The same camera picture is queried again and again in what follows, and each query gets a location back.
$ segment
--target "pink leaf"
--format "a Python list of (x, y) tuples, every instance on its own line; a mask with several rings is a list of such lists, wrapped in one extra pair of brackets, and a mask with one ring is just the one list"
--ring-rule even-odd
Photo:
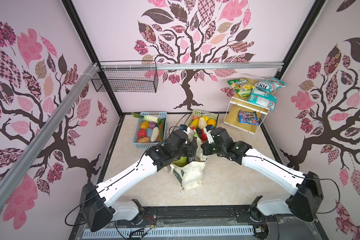
[(55, 111), (55, 105), (52, 98), (47, 98), (43, 103), (43, 111), (52, 114)]
[(189, 59), (189, 53), (183, 56), (183, 60), (181, 61), (181, 63), (186, 63), (188, 59)]
[(32, 60), (41, 59), (41, 51), (43, 46), (37, 42), (36, 31), (32, 28), (28, 29), (28, 35), (21, 33), (20, 36), (17, 36), (17, 46), (19, 47), (19, 52), (23, 57), (27, 67)]
[(17, 101), (19, 102), (20, 107), (24, 111), (30, 111), (33, 108), (33, 103), (26, 98), (17, 97)]
[(332, 119), (335, 122), (339, 122), (339, 121), (343, 121), (344, 119), (346, 119), (349, 116), (348, 113), (336, 113), (334, 115), (332, 115), (331, 117), (329, 117), (330, 119)]
[(299, 110), (305, 110), (310, 107), (312, 107), (315, 102), (311, 100), (311, 97), (308, 92), (302, 92), (298, 91), (296, 96), (291, 97), (291, 102), (296, 103), (295, 108), (298, 108)]
[(339, 173), (340, 181), (345, 186), (348, 183), (348, 172), (346, 168), (343, 168)]
[(29, 123), (26, 121), (12, 122), (11, 127), (19, 134), (26, 134), (29, 130)]
[(38, 191), (36, 184), (28, 174), (25, 174), (21, 184), (13, 191), (6, 202), (9, 205), (4, 211), (3, 221), (6, 222), (14, 218), (13, 228), (21, 228), (27, 221), (25, 211), (35, 206), (34, 200), (37, 198)]
[(217, 82), (217, 77), (215, 75), (211, 75), (211, 79), (215, 82)]
[(221, 12), (219, 20), (225, 18), (229, 21), (233, 21), (235, 17), (240, 17), (243, 14), (241, 9), (247, 4), (248, 0), (242, 0), (240, 3), (238, 0), (230, 0)]
[(185, 41), (184, 39), (181, 39), (180, 47), (181, 47), (181, 49), (186, 49), (188, 47), (187, 41)]
[(347, 99), (347, 105), (356, 108), (360, 103), (360, 94), (355, 93)]
[(243, 18), (244, 28), (250, 23), (250, 21), (251, 21), (251, 11), (250, 8), (248, 7), (247, 10), (245, 10), (244, 18)]
[(201, 49), (202, 49), (202, 53), (204, 53), (204, 54), (208, 53), (209, 50), (211, 50), (211, 47), (212, 47), (212, 45), (210, 45), (210, 44), (203, 45), (202, 48), (201, 48)]
[(79, 125), (80, 125), (81, 127), (85, 127), (85, 126), (87, 126), (87, 124), (88, 124), (88, 122), (85, 121), (85, 120), (79, 122)]
[(196, 31), (195, 34), (193, 35), (193, 42), (196, 43), (198, 41), (200, 41), (200, 33), (199, 31)]

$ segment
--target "black cable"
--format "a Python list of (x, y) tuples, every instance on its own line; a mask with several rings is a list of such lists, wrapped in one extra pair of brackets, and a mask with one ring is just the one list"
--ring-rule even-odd
[[(262, 159), (262, 160), (265, 160), (265, 161), (267, 161), (267, 162), (269, 162), (269, 163), (277, 166), (277, 165), (274, 164), (273, 162), (268, 161), (267, 159), (265, 159), (265, 158), (263, 158), (263, 157), (251, 156), (251, 155), (247, 155), (246, 157), (257, 157), (257, 158), (260, 158), (260, 159)], [(328, 214), (328, 213), (333, 212), (334, 210), (336, 210), (336, 208), (339, 206), (339, 203), (340, 203), (340, 189), (339, 189), (339, 186), (337, 185), (337, 183), (336, 183), (333, 179), (330, 179), (330, 178), (317, 178), (317, 179), (312, 179), (312, 178), (306, 177), (305, 175), (304, 175), (304, 177), (300, 177), (300, 176), (297, 176), (297, 175), (295, 175), (295, 174), (293, 174), (293, 173), (291, 173), (291, 172), (288, 172), (287, 170), (283, 169), (283, 168), (280, 167), (280, 166), (277, 166), (277, 167), (280, 168), (280, 169), (282, 169), (282, 170), (284, 170), (284, 171), (286, 171), (287, 173), (289, 173), (289, 174), (291, 174), (291, 175), (293, 175), (293, 176), (295, 176), (295, 177), (299, 177), (299, 178), (302, 178), (302, 179), (308, 179), (308, 180), (320, 180), (320, 181), (321, 181), (321, 180), (331, 180), (331, 181), (336, 185), (337, 191), (338, 191), (338, 193), (339, 193), (339, 199), (338, 199), (338, 201), (337, 201), (337, 204), (336, 204), (335, 208), (333, 208), (331, 211), (328, 211), (328, 212), (317, 212), (316, 214)]]
[(120, 236), (122, 237), (122, 238), (124, 238), (125, 240), (128, 240), (128, 239), (126, 239), (123, 235), (121, 235), (121, 233), (119, 232), (119, 230), (117, 229), (117, 226), (116, 226), (116, 221), (114, 221), (114, 223), (115, 223), (115, 228), (116, 228), (116, 231), (120, 234)]
[(94, 196), (100, 194), (102, 191), (104, 191), (105, 189), (101, 190), (100, 192), (98, 192), (97, 194), (91, 196), (90, 198), (88, 198), (87, 200), (85, 200), (84, 202), (82, 202), (81, 204), (77, 205), (74, 209), (72, 209), (66, 216), (65, 216), (65, 224), (68, 225), (68, 226), (71, 226), (71, 227), (74, 227), (74, 226), (80, 226), (80, 225), (83, 225), (87, 222), (84, 222), (84, 223), (80, 223), (80, 224), (68, 224), (67, 223), (67, 217), (75, 210), (77, 209), (78, 207), (80, 207), (82, 204), (86, 203), (86, 201), (88, 201), (89, 199), (93, 198)]

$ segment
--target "wallpaper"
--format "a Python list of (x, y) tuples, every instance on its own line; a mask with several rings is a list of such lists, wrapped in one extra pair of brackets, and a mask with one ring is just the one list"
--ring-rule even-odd
[(288, 167), (339, 185), (321, 181), (328, 238), (360, 239), (360, 0), (327, 4), (283, 81), (267, 129)]
[[(58, 22), (0, 11), (0, 180), (90, 64), (61, 3), (45, 4)], [(0, 239), (68, 238), (64, 217), (96, 181), (117, 121), (108, 96), (87, 84), (0, 211)]]
[[(100, 60), (142, 60), (145, 64), (282, 61), (312, 3), (144, 0), (103, 1), (93, 6), (90, 1), (75, 1)], [(288, 14), (283, 14), (287, 9), (293, 9), (292, 13), (288, 10)], [(116, 30), (109, 31), (114, 25)], [(275, 32), (279, 27), (285, 29), (283, 34)], [(244, 73), (268, 77), (276, 71), (158, 71), (157, 93), (117, 92), (115, 95), (124, 112), (226, 111), (233, 94), (228, 79), (240, 78)], [(147, 71), (145, 78), (153, 80), (154, 73)]]

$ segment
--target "candy bag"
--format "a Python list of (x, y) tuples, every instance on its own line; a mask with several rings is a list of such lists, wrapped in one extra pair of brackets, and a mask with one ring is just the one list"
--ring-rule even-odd
[(255, 86), (266, 93), (270, 93), (275, 89), (281, 87), (285, 88), (287, 84), (285, 84), (284, 82), (280, 81), (277, 78), (267, 78), (261, 82), (255, 83)]
[(247, 79), (235, 79), (235, 80), (228, 80), (228, 84), (239, 94), (240, 97), (249, 96), (252, 93), (252, 89), (255, 86), (250, 83)]
[(256, 88), (248, 98), (248, 102), (269, 108), (273, 112), (277, 102), (277, 97)]

